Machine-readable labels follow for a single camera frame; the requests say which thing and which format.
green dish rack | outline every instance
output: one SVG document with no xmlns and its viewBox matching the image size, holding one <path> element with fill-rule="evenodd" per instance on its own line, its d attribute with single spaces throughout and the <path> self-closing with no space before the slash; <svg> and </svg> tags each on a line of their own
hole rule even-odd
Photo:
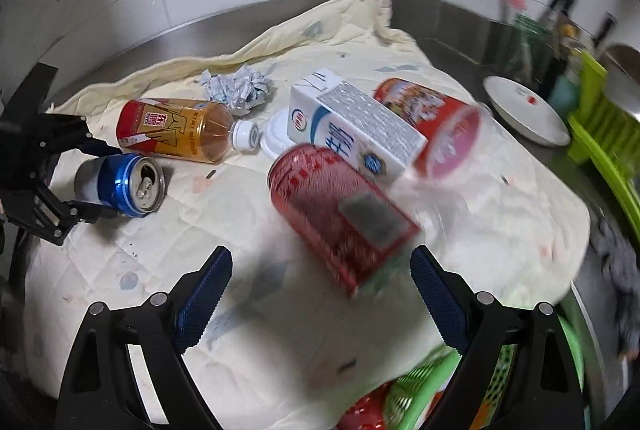
<svg viewBox="0 0 640 430">
<path fill-rule="evenodd" d="M 578 164 L 589 159 L 622 207 L 640 244 L 640 198 L 631 179 L 640 168 L 640 123 L 603 94 L 607 70 L 583 52 L 578 110 L 569 116 L 573 140 L 568 155 Z"/>
<path fill-rule="evenodd" d="M 584 362 L 578 337 L 567 321 L 560 318 L 566 336 L 575 369 L 580 382 L 584 386 Z M 478 419 L 490 420 L 509 379 L 511 363 L 515 357 L 516 346 L 502 346 L 500 356 L 494 368 L 489 387 L 484 394 L 482 407 L 484 412 Z M 451 347 L 444 344 L 433 349 L 424 361 L 410 372 L 398 378 L 386 395 L 384 405 L 386 430 L 414 430 L 424 410 L 430 406 L 431 400 L 456 370 L 460 356 Z"/>
</svg>

white plastic lid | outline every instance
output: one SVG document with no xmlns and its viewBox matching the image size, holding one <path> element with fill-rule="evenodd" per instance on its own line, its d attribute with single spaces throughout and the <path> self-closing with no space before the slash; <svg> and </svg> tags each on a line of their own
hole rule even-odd
<svg viewBox="0 0 640 430">
<path fill-rule="evenodd" d="M 571 141 L 566 125 L 551 106 L 527 87 L 489 76 L 484 88 L 503 120 L 518 133 L 543 146 L 565 146 Z"/>
<path fill-rule="evenodd" d="M 240 120 L 234 123 L 231 145 L 236 150 L 251 152 L 258 146 L 260 130 L 253 121 Z"/>
<path fill-rule="evenodd" d="M 262 150 L 272 159 L 278 158 L 286 149 L 295 145 L 295 142 L 287 136 L 288 118 L 288 108 L 283 108 L 276 112 L 270 117 L 269 121 L 267 121 L 267 125 L 260 138 Z"/>
</svg>

blue aluminum can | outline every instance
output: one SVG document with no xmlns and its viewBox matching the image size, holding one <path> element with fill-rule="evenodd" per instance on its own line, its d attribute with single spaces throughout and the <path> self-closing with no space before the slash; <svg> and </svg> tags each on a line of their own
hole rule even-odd
<svg viewBox="0 0 640 430">
<path fill-rule="evenodd" d="M 164 200 L 162 168 L 140 154 L 98 157 L 80 165 L 74 181 L 76 199 L 104 204 L 127 217 L 143 217 Z"/>
</svg>

white plate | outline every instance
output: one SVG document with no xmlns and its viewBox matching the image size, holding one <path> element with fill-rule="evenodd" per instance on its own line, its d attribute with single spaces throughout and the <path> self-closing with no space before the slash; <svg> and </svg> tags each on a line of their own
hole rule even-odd
<svg viewBox="0 0 640 430">
<path fill-rule="evenodd" d="M 513 80 L 489 76 L 484 88 L 495 110 L 517 132 L 544 146 L 566 146 L 569 131 L 560 116 L 535 92 Z"/>
</svg>

crumpled paper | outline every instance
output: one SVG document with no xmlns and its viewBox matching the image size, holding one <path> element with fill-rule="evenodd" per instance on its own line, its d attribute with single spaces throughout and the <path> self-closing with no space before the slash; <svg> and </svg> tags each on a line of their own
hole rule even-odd
<svg viewBox="0 0 640 430">
<path fill-rule="evenodd" d="M 244 116 L 254 106 L 261 105 L 271 92 L 272 81 L 260 71 L 243 65 L 232 74 L 216 74 L 209 70 L 200 75 L 203 86 L 212 102 L 226 105 L 234 116 Z"/>
</svg>

